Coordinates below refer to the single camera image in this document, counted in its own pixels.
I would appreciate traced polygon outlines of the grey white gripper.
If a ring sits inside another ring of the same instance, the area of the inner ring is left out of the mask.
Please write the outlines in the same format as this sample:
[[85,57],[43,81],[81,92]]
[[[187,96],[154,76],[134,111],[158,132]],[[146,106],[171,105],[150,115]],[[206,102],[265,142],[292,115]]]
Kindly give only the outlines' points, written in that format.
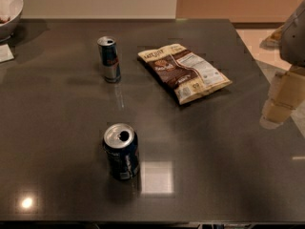
[[260,125],[269,130],[282,125],[305,100],[305,0],[284,23],[279,51],[282,60],[295,66],[276,72],[271,81],[260,118]]

